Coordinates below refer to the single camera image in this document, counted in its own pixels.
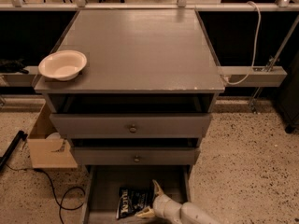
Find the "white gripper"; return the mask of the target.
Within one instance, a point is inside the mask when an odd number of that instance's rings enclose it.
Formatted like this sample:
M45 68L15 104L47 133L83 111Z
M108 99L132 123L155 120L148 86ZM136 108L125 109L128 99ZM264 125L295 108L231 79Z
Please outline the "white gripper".
M150 207L144 208L137 212L135 216L140 218L152 218L156 216L169 220L172 224L182 224L180 218L182 204L165 195L163 189L155 179L152 180L152 183L154 186L154 196L156 197L153 202L153 209Z

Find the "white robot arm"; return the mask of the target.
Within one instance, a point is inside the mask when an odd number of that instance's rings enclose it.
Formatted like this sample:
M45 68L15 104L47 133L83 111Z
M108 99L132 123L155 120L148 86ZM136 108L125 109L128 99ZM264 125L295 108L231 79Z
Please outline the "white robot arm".
M178 203L167 196L159 183L153 179L154 199L152 206L147 206L135 213L136 217L160 217L172 224L221 224L214 217L204 212L194 203Z

